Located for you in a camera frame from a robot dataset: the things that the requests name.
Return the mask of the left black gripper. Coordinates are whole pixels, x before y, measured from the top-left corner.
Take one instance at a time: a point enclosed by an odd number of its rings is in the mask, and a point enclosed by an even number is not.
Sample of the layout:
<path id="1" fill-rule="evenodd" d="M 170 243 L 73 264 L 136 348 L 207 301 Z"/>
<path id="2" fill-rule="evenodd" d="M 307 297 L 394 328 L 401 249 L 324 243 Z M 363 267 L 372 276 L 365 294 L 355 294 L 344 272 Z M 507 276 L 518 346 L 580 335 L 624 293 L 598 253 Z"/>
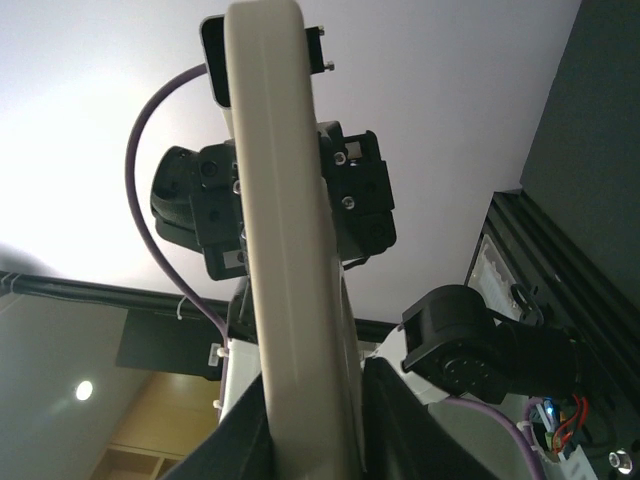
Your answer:
<path id="1" fill-rule="evenodd" d="M 337 121 L 317 126 L 321 173 L 329 197 L 340 259 L 361 265 L 397 240 L 387 163 L 371 131 L 346 136 Z M 216 281 L 247 275 L 241 239 L 244 219 L 235 146 L 214 145 L 199 153 L 200 163 L 218 168 L 219 178 L 201 181 L 189 195 L 197 245 L 207 273 Z"/>

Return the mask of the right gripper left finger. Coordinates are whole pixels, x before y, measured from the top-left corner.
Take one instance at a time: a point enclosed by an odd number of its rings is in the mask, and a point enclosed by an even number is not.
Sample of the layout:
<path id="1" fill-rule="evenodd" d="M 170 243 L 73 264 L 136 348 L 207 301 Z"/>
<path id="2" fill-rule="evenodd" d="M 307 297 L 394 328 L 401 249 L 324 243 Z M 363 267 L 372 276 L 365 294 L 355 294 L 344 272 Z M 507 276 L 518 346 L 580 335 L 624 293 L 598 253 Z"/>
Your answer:
<path id="1" fill-rule="evenodd" d="M 164 477 L 174 480 L 273 477 L 273 442 L 261 376 L 252 381 L 214 432 Z"/>

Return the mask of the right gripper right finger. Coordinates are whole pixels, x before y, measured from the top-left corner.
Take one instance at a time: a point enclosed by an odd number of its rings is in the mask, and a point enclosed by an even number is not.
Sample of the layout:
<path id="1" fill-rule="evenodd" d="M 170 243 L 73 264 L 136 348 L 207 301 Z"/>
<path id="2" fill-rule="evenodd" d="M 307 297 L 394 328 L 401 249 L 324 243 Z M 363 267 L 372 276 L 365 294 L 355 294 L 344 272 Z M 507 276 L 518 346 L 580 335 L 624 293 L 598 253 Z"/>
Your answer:
<path id="1" fill-rule="evenodd" d="M 391 364 L 365 361 L 362 374 L 365 479 L 493 479 L 429 414 Z"/>

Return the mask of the beige phone case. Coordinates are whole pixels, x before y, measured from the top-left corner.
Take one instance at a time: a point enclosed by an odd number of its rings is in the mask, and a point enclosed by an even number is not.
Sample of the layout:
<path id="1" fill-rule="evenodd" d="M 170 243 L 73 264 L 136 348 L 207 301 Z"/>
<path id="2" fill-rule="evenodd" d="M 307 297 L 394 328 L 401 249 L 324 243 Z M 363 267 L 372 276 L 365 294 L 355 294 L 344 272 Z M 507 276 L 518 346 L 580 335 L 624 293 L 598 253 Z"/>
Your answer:
<path id="1" fill-rule="evenodd" d="M 303 15 L 293 1 L 239 2 L 224 33 L 275 473 L 357 479 L 341 273 Z"/>

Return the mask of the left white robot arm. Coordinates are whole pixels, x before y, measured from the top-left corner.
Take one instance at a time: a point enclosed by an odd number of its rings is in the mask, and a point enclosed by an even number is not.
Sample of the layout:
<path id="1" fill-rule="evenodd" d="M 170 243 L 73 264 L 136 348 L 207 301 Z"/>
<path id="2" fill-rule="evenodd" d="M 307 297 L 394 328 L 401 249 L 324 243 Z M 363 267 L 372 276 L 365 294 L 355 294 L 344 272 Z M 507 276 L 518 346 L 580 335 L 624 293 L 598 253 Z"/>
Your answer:
<path id="1" fill-rule="evenodd" d="M 336 121 L 318 127 L 321 173 L 347 268 L 384 253 L 396 241 L 386 162 L 372 132 L 347 136 Z M 239 169 L 232 142 L 192 151 L 174 146 L 162 157 L 150 205 L 157 233 L 201 253 L 214 280 L 238 279 L 229 307 L 231 330 L 248 341 L 257 331 L 243 237 Z M 443 391 L 492 404 L 509 394 L 570 399 L 587 408 L 584 350 L 567 333 L 486 306 L 470 287 L 437 288 L 406 311 L 407 353 L 400 365 Z"/>

